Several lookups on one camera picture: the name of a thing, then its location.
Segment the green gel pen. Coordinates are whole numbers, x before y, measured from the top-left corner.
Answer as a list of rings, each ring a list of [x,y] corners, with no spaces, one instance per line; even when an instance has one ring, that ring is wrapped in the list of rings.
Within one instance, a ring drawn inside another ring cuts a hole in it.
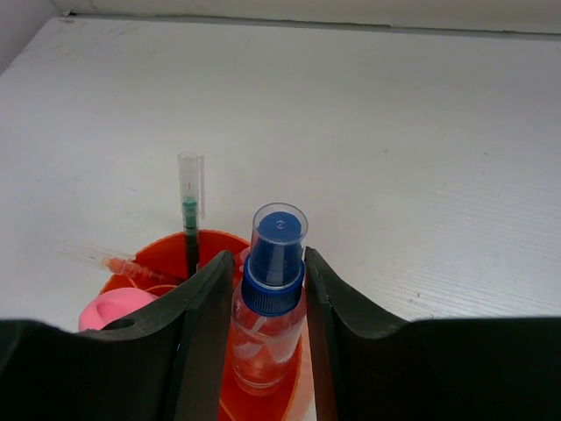
[[[178,155],[179,186],[187,276],[199,268],[199,219],[204,217],[204,157],[183,152]]]

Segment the clear blue-cap spray bottle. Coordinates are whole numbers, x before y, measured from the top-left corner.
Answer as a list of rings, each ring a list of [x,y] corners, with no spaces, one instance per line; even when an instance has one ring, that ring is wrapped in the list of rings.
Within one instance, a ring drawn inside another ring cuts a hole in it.
[[[272,394],[302,335],[306,304],[303,241],[308,220],[288,203],[269,203],[252,220],[252,242],[231,299],[232,367],[239,387]]]

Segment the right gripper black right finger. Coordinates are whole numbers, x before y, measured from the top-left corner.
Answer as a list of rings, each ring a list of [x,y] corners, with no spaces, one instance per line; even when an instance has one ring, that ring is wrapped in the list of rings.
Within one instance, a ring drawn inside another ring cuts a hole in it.
[[[407,321],[305,252],[321,420],[557,420],[559,318]]]

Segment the red gel pen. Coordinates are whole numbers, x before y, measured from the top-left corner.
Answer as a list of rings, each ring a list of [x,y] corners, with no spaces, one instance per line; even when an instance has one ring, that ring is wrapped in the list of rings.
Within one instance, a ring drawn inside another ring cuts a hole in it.
[[[69,258],[108,270],[114,275],[122,275],[141,288],[160,285],[180,285],[183,278],[149,268],[135,261],[133,255],[105,250],[95,246],[74,246],[64,244],[61,253]]]

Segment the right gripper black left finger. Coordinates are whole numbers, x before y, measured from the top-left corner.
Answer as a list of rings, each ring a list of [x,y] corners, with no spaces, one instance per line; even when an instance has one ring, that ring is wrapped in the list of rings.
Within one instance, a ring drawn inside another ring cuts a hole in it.
[[[102,330],[1,323],[4,420],[215,420],[230,325],[231,253]]]

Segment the pink glue bottle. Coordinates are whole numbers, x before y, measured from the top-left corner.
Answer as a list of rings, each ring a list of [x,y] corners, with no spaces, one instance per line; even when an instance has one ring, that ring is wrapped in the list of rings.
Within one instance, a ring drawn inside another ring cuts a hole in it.
[[[133,313],[158,297],[135,288],[112,289],[97,296],[78,317],[78,331],[101,330],[109,323]]]

